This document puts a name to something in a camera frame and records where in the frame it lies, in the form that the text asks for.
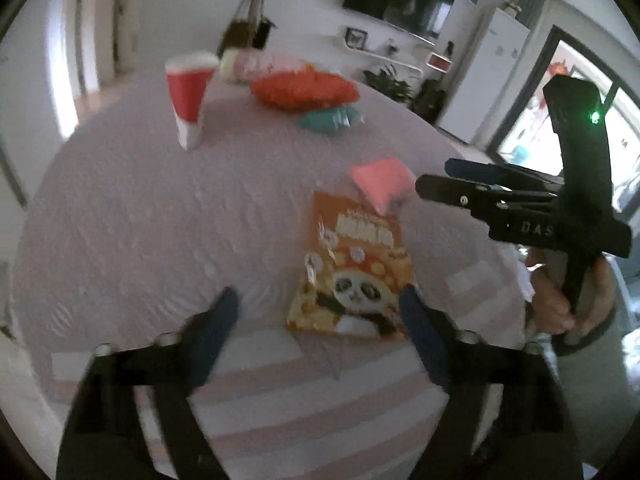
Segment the right hand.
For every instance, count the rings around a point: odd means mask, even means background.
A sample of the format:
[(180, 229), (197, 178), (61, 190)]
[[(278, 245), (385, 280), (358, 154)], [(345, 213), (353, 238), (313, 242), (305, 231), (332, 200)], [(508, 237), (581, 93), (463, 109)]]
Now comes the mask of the right hand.
[(578, 315), (570, 313), (570, 302), (552, 282), (544, 251), (530, 248), (526, 266), (535, 264), (539, 264), (539, 268), (533, 272), (530, 282), (534, 289), (532, 317), (538, 332), (562, 335), (578, 330), (586, 336), (608, 319), (614, 309), (616, 285), (611, 266), (604, 257), (600, 257), (590, 270), (594, 285), (591, 310)]

